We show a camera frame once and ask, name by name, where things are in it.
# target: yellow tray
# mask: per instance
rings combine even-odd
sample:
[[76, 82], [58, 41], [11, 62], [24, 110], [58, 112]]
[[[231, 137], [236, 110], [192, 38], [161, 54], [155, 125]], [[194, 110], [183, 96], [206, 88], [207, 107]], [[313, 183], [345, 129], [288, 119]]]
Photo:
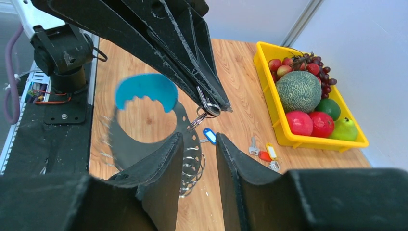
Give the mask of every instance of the yellow tray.
[[293, 54], [300, 55], [301, 53], [291, 48], [276, 46], [264, 42], [256, 44], [256, 54], [254, 56], [254, 64], [258, 73], [259, 82], [265, 96], [265, 101], [268, 106], [270, 119], [272, 120], [273, 128], [275, 130], [276, 139], [279, 145], [291, 146], [293, 148], [314, 148], [325, 150], [336, 150], [344, 152], [350, 148], [365, 148], [368, 147], [369, 142], [361, 131], [360, 126], [354, 119], [342, 96], [335, 86], [331, 87], [330, 99], [336, 101], [341, 109], [340, 118], [347, 117], [354, 121], [358, 136], [356, 141], [340, 141], [326, 138], [299, 136], [292, 134], [288, 120], [282, 107], [281, 100], [273, 82], [272, 74], [268, 67], [268, 62], [272, 59], [283, 60], [285, 57], [292, 57]]

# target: keychain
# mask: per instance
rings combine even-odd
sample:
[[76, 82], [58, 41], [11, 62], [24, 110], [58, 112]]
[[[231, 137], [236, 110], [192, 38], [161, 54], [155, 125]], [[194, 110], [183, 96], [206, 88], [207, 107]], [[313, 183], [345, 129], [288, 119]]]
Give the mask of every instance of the keychain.
[[209, 128], [204, 128], [203, 133], [205, 135], [205, 139], [200, 140], [200, 143], [210, 142], [213, 145], [216, 144], [216, 134]]

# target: wire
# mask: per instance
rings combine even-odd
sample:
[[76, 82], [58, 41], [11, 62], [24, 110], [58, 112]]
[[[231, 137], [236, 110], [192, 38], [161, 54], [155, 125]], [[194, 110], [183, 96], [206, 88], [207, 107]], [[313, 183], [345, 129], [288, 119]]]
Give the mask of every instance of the wire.
[[94, 58], [97, 58], [97, 59], [99, 59], [99, 60], [101, 60], [102, 62], [106, 62], [106, 61], [108, 61], [108, 56], [105, 54], [105, 53], [103, 53], [101, 50], [99, 50], [98, 48], [96, 48], [96, 47], [93, 47], [93, 49], [94, 50], [96, 50], [96, 52], [98, 53], [98, 54], [100, 54], [102, 57], [103, 57], [103, 59], [102, 58], [99, 58], [98, 56], [93, 56]]
[[[10, 88], [6, 90], [6, 95], [4, 97], [4, 103], [3, 103], [3, 111], [4, 111], [4, 117], [6, 121], [10, 124], [16, 124], [18, 122], [18, 118], [20, 117], [20, 99], [18, 96], [18, 89], [17, 89], [17, 84], [19, 80], [16, 80], [16, 78], [14, 77], [12, 50], [18, 38], [22, 34], [22, 32], [23, 32], [23, 25], [21, 25], [20, 23], [15, 34], [7, 42], [6, 51], [4, 53], [5, 62], [6, 62], [7, 78], [9, 80]], [[11, 96], [12, 104], [13, 104], [13, 115], [10, 115], [9, 107], [8, 107], [8, 101], [9, 101], [10, 96]]]
[[64, 94], [56, 94], [56, 93], [51, 93], [51, 92], [47, 92], [47, 91], [43, 91], [43, 90], [33, 90], [33, 92], [41, 92], [41, 93], [44, 93], [44, 94], [50, 94], [50, 95], [58, 95], [58, 96], [67, 96], [67, 99], [65, 100], [65, 101], [48, 101], [48, 102], [35, 102], [35, 104], [42, 104], [42, 105], [44, 105], [44, 104], [63, 104], [63, 103], [67, 103], [67, 102], [69, 102], [69, 101], [71, 101], [71, 99], [72, 99], [72, 97], [71, 97], [71, 94], [67, 94], [67, 93], [64, 93]]

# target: silver key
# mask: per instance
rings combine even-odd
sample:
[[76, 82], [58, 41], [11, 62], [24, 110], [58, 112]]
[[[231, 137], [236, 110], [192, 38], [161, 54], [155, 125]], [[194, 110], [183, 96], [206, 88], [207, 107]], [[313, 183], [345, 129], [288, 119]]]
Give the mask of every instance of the silver key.
[[256, 147], [255, 136], [253, 136], [251, 138], [251, 140], [252, 140], [252, 143], [251, 143], [251, 147], [249, 147], [249, 154], [258, 155], [259, 154], [259, 149]]

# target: cantaloupe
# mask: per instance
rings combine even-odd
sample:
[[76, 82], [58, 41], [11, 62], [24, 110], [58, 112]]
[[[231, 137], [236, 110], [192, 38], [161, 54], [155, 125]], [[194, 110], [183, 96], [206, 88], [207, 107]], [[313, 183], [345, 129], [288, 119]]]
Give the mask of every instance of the cantaloupe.
[[321, 84], [307, 71], [292, 71], [276, 83], [284, 111], [312, 112], [321, 100]]

